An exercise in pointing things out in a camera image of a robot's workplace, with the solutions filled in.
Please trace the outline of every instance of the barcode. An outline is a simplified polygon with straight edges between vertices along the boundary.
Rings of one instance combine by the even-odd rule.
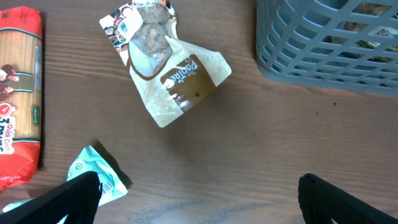
[[[102,194],[105,194],[106,192],[112,190],[112,184],[107,182],[106,184],[102,185]]]
[[[120,29],[123,31],[124,34],[127,34],[127,32],[129,31],[124,22],[120,23]]]

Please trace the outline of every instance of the spaghetti package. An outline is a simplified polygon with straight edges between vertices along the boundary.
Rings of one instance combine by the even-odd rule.
[[[231,74],[219,52],[178,39],[177,16],[169,0],[133,0],[99,23],[161,128]]]
[[[0,11],[0,190],[30,181],[40,151],[42,20],[39,11]]]

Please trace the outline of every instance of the wooden table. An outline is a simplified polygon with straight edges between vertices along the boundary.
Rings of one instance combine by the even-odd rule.
[[[397,97],[269,81],[254,1],[173,0],[180,38],[220,51],[233,74],[158,128],[98,23],[125,2],[0,0],[47,14],[42,164],[0,207],[64,183],[81,149],[102,144],[133,184],[95,223],[303,223],[307,172],[398,217]]]

